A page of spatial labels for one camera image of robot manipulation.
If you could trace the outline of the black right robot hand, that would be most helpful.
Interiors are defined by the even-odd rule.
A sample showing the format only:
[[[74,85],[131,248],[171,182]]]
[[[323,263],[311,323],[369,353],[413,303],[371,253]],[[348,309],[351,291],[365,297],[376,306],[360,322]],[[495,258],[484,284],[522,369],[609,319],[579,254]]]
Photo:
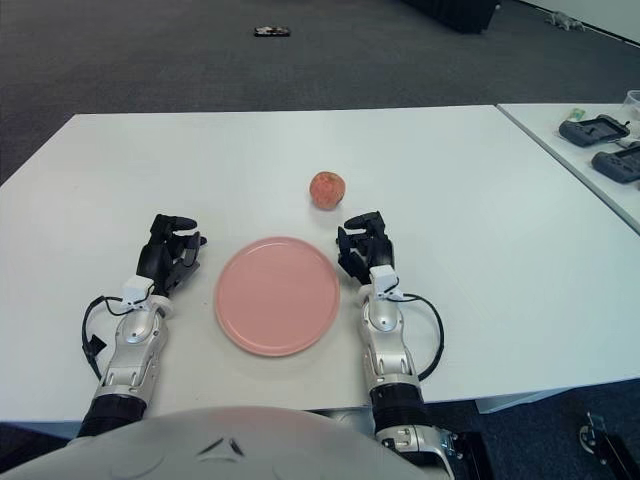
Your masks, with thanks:
[[[338,264],[361,285],[371,283],[373,267],[395,266],[393,243],[379,211],[350,218],[337,229]]]

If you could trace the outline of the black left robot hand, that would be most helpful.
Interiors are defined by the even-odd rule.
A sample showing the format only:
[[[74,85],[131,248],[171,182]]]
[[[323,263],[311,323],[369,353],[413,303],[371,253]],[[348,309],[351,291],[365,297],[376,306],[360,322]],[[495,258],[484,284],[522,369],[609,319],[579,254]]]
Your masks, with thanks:
[[[154,295],[169,298],[198,268],[198,254],[207,238],[190,218],[157,214],[143,246],[136,274],[153,281]]]

